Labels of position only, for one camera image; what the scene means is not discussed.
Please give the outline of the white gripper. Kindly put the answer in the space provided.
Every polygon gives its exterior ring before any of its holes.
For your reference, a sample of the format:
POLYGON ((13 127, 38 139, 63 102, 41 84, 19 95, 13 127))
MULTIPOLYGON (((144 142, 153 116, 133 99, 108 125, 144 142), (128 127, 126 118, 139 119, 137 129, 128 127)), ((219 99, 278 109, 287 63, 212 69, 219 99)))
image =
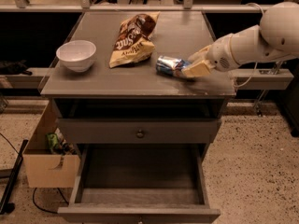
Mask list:
POLYGON ((215 68, 220 72, 228 72, 239 67, 231 51, 232 34, 217 39, 211 46, 196 51, 188 61, 189 64, 181 70, 187 78, 203 77, 211 73, 215 68))

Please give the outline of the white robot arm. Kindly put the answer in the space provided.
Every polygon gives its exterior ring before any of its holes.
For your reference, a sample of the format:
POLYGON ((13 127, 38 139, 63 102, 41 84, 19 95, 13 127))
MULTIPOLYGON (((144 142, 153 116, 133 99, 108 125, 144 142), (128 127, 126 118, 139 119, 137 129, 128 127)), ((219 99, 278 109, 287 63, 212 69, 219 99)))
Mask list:
POLYGON ((299 55, 299 5, 282 2, 268 8, 258 25, 228 34, 193 55, 181 70, 187 78, 228 72, 247 63, 284 62, 299 55))

